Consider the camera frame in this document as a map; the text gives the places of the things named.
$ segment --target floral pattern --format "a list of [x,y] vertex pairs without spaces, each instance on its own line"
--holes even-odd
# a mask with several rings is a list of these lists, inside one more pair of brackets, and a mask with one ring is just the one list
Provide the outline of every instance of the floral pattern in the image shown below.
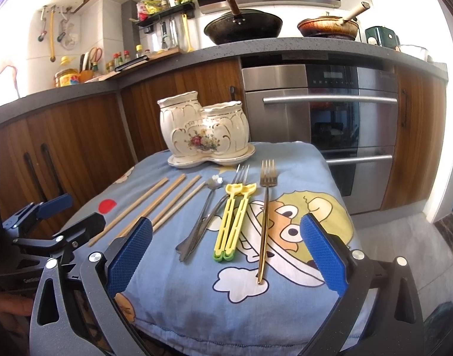
[[207,135],[205,128],[202,128],[200,132],[194,130],[194,135],[189,134],[189,136],[190,140],[186,140],[185,142],[190,148],[194,147],[201,151],[216,151],[220,145],[220,141],[215,138],[213,133]]

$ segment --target blue gripper pad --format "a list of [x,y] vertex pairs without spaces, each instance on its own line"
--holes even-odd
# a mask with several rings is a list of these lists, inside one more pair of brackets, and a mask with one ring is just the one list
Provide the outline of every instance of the blue gripper pad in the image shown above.
[[109,266],[106,290],[111,298],[126,290],[151,241],[152,223],[149,219],[142,218]]
[[312,214],[306,214],[301,218],[302,240],[324,277],[327,287],[342,297],[348,286],[346,266],[325,234],[327,233]]
[[69,194],[63,194],[48,202],[44,202],[38,207],[37,218],[47,219],[51,216],[73,206],[73,198]]

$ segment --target oven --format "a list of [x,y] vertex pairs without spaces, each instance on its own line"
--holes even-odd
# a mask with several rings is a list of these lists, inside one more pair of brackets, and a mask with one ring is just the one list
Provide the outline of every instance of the oven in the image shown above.
[[393,73],[285,64],[243,68],[242,76],[251,141],[313,144],[350,214],[380,209],[398,121]]

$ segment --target gold fork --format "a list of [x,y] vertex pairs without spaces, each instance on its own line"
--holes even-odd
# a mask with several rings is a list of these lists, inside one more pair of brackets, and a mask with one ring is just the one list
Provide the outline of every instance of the gold fork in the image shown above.
[[259,253],[259,270],[258,285],[263,282],[264,264],[266,262],[266,246],[268,241],[268,223],[269,223],[269,188],[278,184],[278,176],[274,159],[263,160],[261,163],[260,186],[265,188],[264,206],[263,206],[263,223],[261,224],[261,246]]

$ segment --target yellow plastic utensil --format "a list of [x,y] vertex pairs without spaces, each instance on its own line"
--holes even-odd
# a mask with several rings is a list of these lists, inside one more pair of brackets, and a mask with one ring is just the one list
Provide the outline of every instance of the yellow plastic utensil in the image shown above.
[[223,252],[223,258],[227,261],[231,261],[234,257],[234,251],[236,250],[236,244],[240,236],[241,225],[243,224],[243,218],[246,213],[246,207],[248,206],[249,197],[256,191],[256,183],[250,185],[244,185],[241,189],[243,198],[240,201],[238,211],[233,221],[233,227],[228,235],[228,241],[226,243],[225,251]]
[[228,239],[228,232],[230,231],[231,219],[233,217],[234,210],[234,197],[241,192],[243,188],[242,183],[234,183],[226,185],[226,193],[229,194],[229,198],[226,200],[225,211],[223,212],[222,223],[218,236],[216,237],[215,249],[213,252],[213,259],[215,261],[221,261],[223,258],[223,251],[225,250],[226,240]]

